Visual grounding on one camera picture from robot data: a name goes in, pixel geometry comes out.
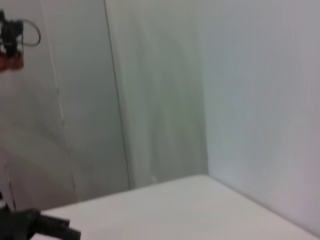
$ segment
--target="white tabletop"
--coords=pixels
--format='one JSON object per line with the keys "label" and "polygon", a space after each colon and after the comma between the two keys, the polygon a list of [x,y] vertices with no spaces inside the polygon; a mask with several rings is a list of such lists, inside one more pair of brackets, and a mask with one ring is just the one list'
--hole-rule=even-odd
{"label": "white tabletop", "polygon": [[119,193],[45,214],[70,219],[71,226],[82,231],[82,240],[317,239],[206,176]]}

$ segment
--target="white wall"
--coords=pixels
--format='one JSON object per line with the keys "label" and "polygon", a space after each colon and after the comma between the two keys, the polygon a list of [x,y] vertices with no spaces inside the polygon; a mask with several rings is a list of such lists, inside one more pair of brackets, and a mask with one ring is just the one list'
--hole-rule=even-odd
{"label": "white wall", "polygon": [[[74,203],[70,163],[40,0],[1,0],[8,19],[30,19],[43,33],[25,48],[25,67],[0,74],[0,158],[18,209]],[[25,40],[37,33],[25,28]]]}
{"label": "white wall", "polygon": [[[129,189],[104,0],[2,0],[41,44],[0,74],[0,158],[18,209]],[[36,40],[25,28],[25,40]]]}
{"label": "white wall", "polygon": [[134,187],[208,172],[192,0],[106,0]]}
{"label": "white wall", "polygon": [[210,175],[320,236],[320,2],[204,0]]}
{"label": "white wall", "polygon": [[129,189],[104,0],[41,0],[80,200]]}

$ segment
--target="black clamp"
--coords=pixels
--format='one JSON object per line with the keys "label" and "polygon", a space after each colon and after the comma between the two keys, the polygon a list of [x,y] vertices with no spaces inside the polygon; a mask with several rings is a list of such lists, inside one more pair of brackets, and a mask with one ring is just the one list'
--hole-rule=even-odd
{"label": "black clamp", "polygon": [[18,52],[17,38],[24,33],[24,23],[21,20],[6,20],[4,11],[0,10],[0,24],[0,39],[2,40],[7,57],[11,58]]}
{"label": "black clamp", "polygon": [[36,209],[11,212],[0,209],[0,240],[29,240],[35,234],[61,240],[80,240],[81,232],[69,228],[70,221],[41,215]]}

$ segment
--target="small robot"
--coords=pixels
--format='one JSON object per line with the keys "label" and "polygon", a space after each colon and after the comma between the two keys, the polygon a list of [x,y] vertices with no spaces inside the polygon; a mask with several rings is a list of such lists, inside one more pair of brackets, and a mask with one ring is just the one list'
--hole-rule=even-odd
{"label": "small robot", "polygon": [[[24,24],[33,26],[39,36],[36,43],[24,42]],[[27,19],[7,20],[3,10],[0,10],[0,73],[6,70],[17,71],[25,66],[24,46],[36,47],[41,42],[39,28]]]}

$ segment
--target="gray wall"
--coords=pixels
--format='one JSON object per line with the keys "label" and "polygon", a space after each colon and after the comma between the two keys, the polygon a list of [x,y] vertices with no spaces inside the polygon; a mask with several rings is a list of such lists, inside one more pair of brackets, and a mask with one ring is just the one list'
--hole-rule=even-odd
{"label": "gray wall", "polygon": [[320,236],[320,2],[204,0],[210,175]]}
{"label": "gray wall", "polygon": [[192,0],[106,0],[134,187],[208,173]]}
{"label": "gray wall", "polygon": [[[0,157],[19,209],[129,189],[103,0],[2,0],[34,21],[25,68],[0,74]],[[36,33],[25,29],[25,40]]]}
{"label": "gray wall", "polygon": [[0,156],[0,191],[4,202],[11,208],[14,209],[14,199],[10,188],[10,180],[7,172],[7,162],[4,156]]}

